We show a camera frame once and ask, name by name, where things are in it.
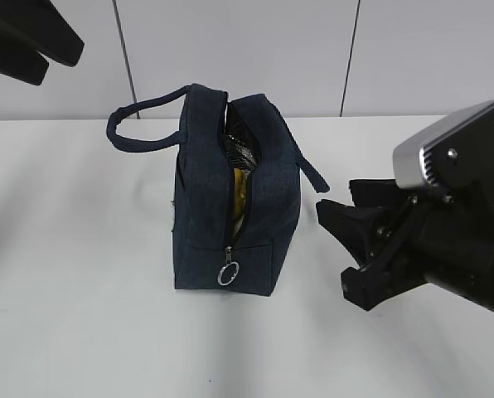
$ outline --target metal ring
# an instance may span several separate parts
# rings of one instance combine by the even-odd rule
[[[225,272],[225,270],[227,268],[229,268],[231,265],[235,266],[236,269],[234,271],[234,273],[232,274],[232,276],[230,277],[230,280],[228,282],[223,282],[223,280],[221,280],[221,278],[223,278],[223,273]],[[238,273],[240,272],[240,265],[236,262],[236,261],[232,261],[231,263],[227,264],[226,266],[224,266],[220,273],[217,275],[217,283],[220,284],[220,286],[228,286],[229,284],[232,283],[232,281],[234,279],[236,279],[236,276],[238,276]]]

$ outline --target bag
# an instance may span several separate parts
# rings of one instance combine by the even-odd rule
[[[116,134],[122,119],[183,95],[179,131],[158,141]],[[299,168],[317,192],[329,186],[303,157],[265,95],[227,104],[228,94],[188,85],[111,114],[107,137],[125,152],[179,145],[173,268],[176,289],[269,296],[300,212]]]

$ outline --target screw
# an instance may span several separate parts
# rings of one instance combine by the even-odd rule
[[[448,150],[448,157],[450,159],[455,160],[455,159],[457,159],[457,156],[459,156],[459,154],[457,153],[457,151],[455,150],[455,148],[450,148]]]

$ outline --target yellow item inside bag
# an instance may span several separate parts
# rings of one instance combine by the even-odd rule
[[[235,192],[234,192],[234,235],[241,228],[245,216],[245,198],[247,197],[248,172],[234,169]]]

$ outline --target bag strap loop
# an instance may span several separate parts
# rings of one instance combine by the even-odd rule
[[[139,110],[168,104],[178,98],[181,98],[183,95],[186,95],[189,91],[190,86],[185,85],[179,90],[173,91],[163,97],[148,99],[147,101],[137,102],[136,104],[118,108],[109,117],[109,122],[107,123],[107,138],[118,150],[130,153],[153,152],[169,148],[179,143],[185,143],[188,135],[186,127],[180,131],[176,131],[169,137],[159,139],[157,141],[143,141],[140,139],[123,137],[116,134],[116,128],[122,120],[127,118],[129,115],[135,114]]]

